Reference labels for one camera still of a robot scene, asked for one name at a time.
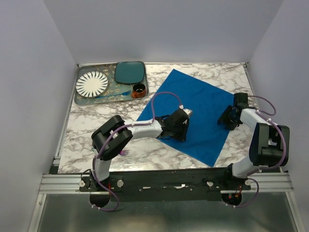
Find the iridescent purple fork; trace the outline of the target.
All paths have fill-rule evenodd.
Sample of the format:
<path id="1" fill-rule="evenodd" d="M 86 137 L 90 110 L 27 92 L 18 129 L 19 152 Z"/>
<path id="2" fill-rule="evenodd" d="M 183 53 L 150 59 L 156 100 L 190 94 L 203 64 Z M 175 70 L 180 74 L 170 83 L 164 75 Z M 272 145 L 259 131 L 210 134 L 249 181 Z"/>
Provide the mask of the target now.
<path id="1" fill-rule="evenodd" d="M 125 155 L 128 155 L 129 154 L 129 150 L 122 150 L 119 155 L 120 156 L 125 156 Z"/>

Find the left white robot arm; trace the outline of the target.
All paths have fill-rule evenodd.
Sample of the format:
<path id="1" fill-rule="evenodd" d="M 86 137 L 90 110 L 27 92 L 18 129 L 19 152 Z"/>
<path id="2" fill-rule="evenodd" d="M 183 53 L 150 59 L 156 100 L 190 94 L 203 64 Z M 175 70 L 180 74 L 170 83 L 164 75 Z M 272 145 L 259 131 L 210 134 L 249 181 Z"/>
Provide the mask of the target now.
<path id="1" fill-rule="evenodd" d="M 112 159 L 120 155 L 131 140 L 158 138 L 184 142 L 191 114 L 192 110 L 179 108 L 171 115 L 146 121 L 133 121 L 129 124 L 126 124 L 120 115 L 110 118 L 91 135 L 95 157 L 89 180 L 81 178 L 84 187 L 97 191 L 104 190 L 110 175 Z"/>

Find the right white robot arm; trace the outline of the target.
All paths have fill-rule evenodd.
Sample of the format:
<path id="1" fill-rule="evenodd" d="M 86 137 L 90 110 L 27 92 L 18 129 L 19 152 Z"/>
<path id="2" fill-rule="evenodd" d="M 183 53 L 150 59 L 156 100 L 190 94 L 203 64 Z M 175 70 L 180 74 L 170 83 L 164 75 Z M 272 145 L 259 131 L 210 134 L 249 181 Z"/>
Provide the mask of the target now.
<path id="1" fill-rule="evenodd" d="M 247 179 L 256 172 L 283 167 L 289 159 L 289 127 L 263 116 L 264 111 L 249 106 L 248 98 L 247 93 L 234 94 L 233 104 L 217 120 L 217 124 L 229 131 L 245 124 L 253 132 L 248 156 L 224 171 L 222 184 L 227 189 L 234 189 L 240 179 Z"/>

